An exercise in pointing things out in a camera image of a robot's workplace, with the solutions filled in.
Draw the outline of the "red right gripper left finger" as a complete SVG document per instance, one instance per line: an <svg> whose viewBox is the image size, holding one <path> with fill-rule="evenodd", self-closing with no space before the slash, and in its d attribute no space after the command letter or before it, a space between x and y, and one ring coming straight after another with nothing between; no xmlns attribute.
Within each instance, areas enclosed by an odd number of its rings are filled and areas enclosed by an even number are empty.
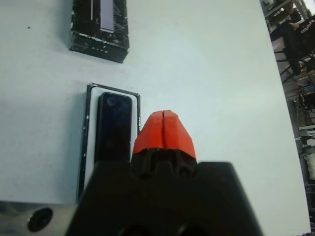
<svg viewBox="0 0 315 236"><path fill-rule="evenodd" d="M163 111L152 113L134 142L130 168L137 178L148 179L156 169L164 148L162 122Z"/></svg>

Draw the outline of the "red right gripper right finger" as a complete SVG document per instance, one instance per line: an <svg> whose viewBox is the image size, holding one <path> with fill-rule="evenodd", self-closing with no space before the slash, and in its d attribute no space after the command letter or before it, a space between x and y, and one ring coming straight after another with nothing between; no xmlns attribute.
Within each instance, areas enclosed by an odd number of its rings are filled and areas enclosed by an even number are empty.
<svg viewBox="0 0 315 236"><path fill-rule="evenodd" d="M193 177L197 167L193 141L179 116L171 110L163 111L163 142L175 175Z"/></svg>

